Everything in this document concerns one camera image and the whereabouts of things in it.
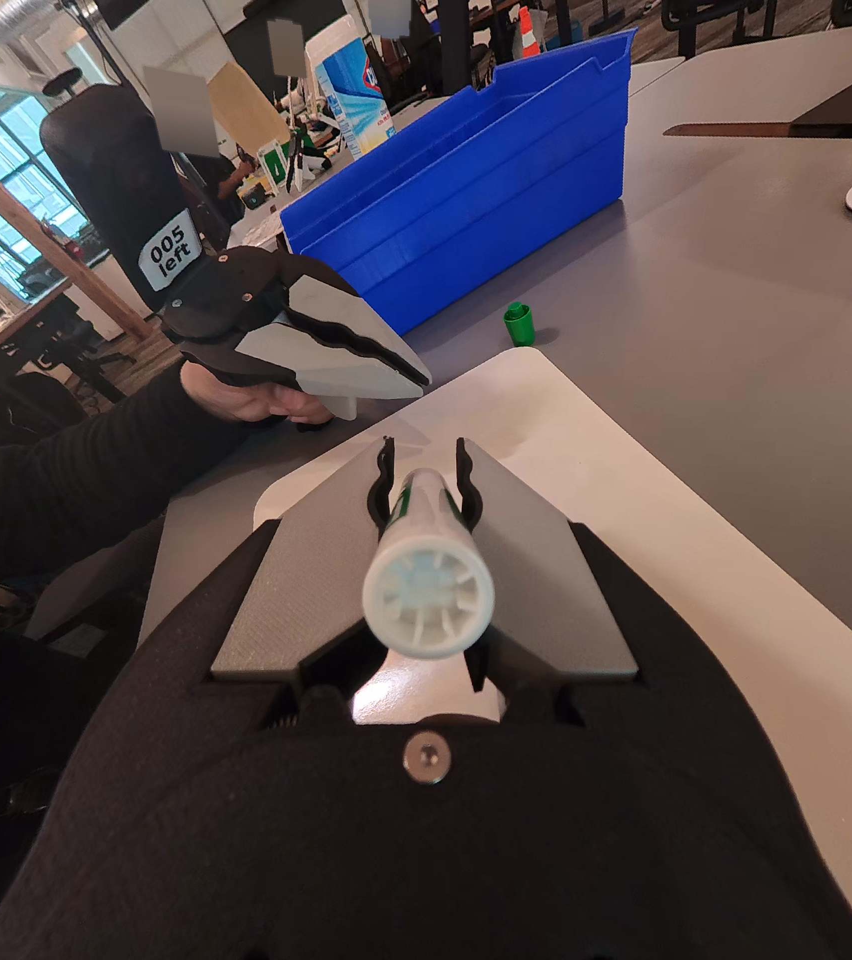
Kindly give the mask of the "person's left hand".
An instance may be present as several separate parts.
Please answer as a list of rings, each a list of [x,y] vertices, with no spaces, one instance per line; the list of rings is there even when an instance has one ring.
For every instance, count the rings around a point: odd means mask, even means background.
[[[280,417],[295,424],[322,426],[334,417],[324,403],[311,394],[269,382],[230,386],[193,362],[181,366],[179,379],[197,406],[226,423],[256,424]]]

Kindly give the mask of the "person's black top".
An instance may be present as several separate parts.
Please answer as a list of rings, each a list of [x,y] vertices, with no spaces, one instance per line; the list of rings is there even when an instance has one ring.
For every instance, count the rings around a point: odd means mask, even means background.
[[[0,901],[22,867],[78,739],[135,650],[143,606],[84,611],[65,649],[0,630]]]

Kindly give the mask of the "white whiteboard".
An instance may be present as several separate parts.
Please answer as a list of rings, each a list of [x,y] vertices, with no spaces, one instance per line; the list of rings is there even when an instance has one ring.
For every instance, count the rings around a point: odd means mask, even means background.
[[[509,349],[273,481],[282,515],[378,437],[451,482],[475,441],[582,522],[696,631],[762,723],[852,906],[852,630],[535,348]]]

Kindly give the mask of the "green marker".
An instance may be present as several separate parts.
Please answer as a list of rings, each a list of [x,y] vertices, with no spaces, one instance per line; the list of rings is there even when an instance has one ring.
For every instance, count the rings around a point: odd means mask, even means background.
[[[460,654],[489,625],[493,578],[438,471],[421,467],[404,480],[361,604],[375,638],[415,659]]]

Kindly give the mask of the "blue plastic bin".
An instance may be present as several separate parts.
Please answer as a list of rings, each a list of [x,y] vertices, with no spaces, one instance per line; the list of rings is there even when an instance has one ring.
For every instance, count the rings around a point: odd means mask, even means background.
[[[406,334],[624,191],[635,30],[514,61],[281,213],[294,254]]]

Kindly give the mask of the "wipes canister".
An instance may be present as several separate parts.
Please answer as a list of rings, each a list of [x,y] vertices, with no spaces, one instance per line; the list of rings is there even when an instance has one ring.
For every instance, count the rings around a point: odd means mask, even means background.
[[[307,40],[305,55],[354,160],[395,136],[369,53],[350,14]]]

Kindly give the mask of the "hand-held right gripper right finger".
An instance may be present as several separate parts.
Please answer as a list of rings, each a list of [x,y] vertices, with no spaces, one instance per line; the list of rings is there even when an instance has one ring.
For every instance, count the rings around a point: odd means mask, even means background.
[[[632,681],[635,658],[563,512],[468,438],[456,441],[456,485],[495,590],[464,653],[473,690]]]

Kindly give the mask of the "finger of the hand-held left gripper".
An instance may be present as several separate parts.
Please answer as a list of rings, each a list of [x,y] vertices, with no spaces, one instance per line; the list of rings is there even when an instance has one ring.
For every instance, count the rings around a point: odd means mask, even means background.
[[[289,288],[288,297],[290,311],[323,325],[322,334],[334,346],[349,343],[422,387],[432,384],[419,355],[361,296],[303,275]]]
[[[327,345],[309,332],[277,319],[246,333],[237,354],[291,371],[301,392],[316,397],[369,400],[417,399],[427,385],[426,373],[416,366],[358,354],[345,345]]]

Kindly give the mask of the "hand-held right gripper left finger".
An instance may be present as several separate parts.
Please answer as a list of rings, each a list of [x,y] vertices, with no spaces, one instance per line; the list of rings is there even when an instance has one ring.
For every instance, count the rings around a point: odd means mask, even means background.
[[[214,677],[356,692],[378,671],[386,651],[365,623],[361,593],[394,464],[394,439],[378,438],[285,511],[213,662]]]

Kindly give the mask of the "wooden display board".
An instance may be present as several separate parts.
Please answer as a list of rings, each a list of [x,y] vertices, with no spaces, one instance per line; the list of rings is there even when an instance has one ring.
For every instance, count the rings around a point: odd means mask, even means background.
[[[216,123],[247,153],[256,155],[273,140],[288,144],[287,122],[238,64],[222,66],[207,81],[207,90]]]

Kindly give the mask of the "person's left forearm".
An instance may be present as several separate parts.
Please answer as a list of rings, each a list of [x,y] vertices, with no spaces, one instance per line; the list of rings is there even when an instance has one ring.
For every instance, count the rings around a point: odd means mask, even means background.
[[[201,409],[171,367],[112,409],[0,447],[0,582],[53,573],[154,520],[250,429]]]

